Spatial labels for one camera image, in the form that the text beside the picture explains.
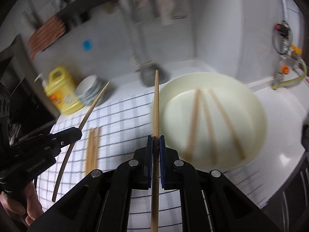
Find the left hand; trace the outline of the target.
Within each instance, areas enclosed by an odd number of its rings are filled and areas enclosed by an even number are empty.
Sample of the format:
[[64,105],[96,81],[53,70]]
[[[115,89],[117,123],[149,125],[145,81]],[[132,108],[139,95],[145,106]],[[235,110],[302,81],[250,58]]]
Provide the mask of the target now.
[[4,193],[1,193],[1,204],[11,218],[22,217],[26,225],[30,226],[44,213],[41,203],[38,199],[37,190],[33,182],[30,182],[25,187],[24,197],[26,198],[27,207],[24,207],[15,199],[12,199]]

